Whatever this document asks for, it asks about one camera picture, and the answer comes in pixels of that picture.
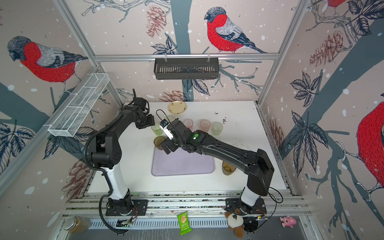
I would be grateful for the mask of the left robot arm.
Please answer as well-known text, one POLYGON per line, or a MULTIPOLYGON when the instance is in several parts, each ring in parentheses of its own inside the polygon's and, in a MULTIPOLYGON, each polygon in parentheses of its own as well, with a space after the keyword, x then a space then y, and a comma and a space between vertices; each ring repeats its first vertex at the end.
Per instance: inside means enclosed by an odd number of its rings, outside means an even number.
POLYGON ((120 113, 110 124, 92 134, 86 142, 84 162, 90 169, 102 172, 105 177, 109 187, 108 204, 111 208, 128 212, 133 208, 130 190, 124 183, 119 165, 122 158, 119 137, 132 123, 139 130, 153 126, 154 116, 149 111, 149 102, 135 97, 131 103, 121 107, 120 113))

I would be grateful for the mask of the tall pale green cup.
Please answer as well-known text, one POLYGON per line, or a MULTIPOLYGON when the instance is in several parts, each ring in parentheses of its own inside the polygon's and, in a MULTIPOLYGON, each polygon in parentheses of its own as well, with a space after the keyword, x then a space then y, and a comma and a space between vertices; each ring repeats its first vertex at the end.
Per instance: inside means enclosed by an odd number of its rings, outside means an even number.
POLYGON ((176 118, 175 118, 174 116, 168 115, 168 116, 166 116, 166 120, 167 120, 169 123, 172 123, 173 121, 176 120, 176 118))

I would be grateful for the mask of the small green ribbed cup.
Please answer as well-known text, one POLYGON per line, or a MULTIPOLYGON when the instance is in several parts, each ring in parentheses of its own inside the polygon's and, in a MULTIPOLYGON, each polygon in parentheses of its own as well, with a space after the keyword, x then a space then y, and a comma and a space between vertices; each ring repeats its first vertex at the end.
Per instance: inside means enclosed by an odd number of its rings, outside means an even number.
POLYGON ((151 129, 157 136, 161 136, 163 134, 163 130, 161 129, 159 122, 155 122, 155 124, 151 126, 151 129))

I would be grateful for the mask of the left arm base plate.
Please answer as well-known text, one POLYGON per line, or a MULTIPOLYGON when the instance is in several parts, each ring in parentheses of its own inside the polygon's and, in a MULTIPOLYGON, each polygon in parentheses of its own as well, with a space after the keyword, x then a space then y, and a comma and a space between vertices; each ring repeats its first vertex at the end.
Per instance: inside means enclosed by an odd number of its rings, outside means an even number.
POLYGON ((125 216, 145 216, 147 211, 147 200, 112 200, 108 199, 106 216, 125 217, 125 216))

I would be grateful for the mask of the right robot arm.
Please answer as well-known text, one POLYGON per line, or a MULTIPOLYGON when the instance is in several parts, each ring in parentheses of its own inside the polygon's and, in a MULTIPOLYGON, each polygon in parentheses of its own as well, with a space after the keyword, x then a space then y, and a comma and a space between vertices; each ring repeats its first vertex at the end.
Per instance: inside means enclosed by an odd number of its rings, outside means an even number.
POLYGON ((243 150, 221 142, 210 134, 197 130, 192 132, 181 121, 162 120, 160 128, 167 138, 161 143, 166 154, 181 148, 188 153, 211 156, 222 160, 248 176, 238 203, 233 209, 242 215, 261 212, 256 202, 269 194, 269 187, 274 174, 274 167, 267 153, 261 149, 256 152, 243 150))

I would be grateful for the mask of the small brown textured cup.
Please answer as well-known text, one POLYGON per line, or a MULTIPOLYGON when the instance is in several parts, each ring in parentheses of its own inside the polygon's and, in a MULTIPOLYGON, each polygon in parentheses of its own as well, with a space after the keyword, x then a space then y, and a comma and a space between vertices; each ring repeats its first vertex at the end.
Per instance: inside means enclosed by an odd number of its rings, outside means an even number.
POLYGON ((160 151, 163 151, 163 147, 162 147, 162 143, 164 142, 166 138, 163 137, 163 136, 158 136, 154 139, 154 145, 155 147, 160 150, 160 151))

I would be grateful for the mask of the dark olive cup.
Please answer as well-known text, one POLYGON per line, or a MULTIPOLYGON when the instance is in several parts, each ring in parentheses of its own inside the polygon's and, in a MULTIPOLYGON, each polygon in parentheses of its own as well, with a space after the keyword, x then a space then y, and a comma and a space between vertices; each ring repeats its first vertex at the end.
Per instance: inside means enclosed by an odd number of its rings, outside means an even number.
POLYGON ((237 169, 237 167, 223 161, 222 172, 224 175, 229 176, 229 175, 233 174, 236 169, 237 169))

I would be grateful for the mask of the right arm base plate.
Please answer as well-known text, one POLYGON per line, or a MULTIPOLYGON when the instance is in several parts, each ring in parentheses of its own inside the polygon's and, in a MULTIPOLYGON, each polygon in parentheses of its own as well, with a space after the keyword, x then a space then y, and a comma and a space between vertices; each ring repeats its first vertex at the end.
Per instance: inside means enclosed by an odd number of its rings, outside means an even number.
POLYGON ((225 211, 235 214, 236 210, 240 212, 237 215, 245 216, 245 215, 266 215, 267 210, 265 206, 265 202, 262 198, 258 198, 255 204, 250 207, 249 205, 243 203, 240 198, 228 198, 225 199, 225 211))

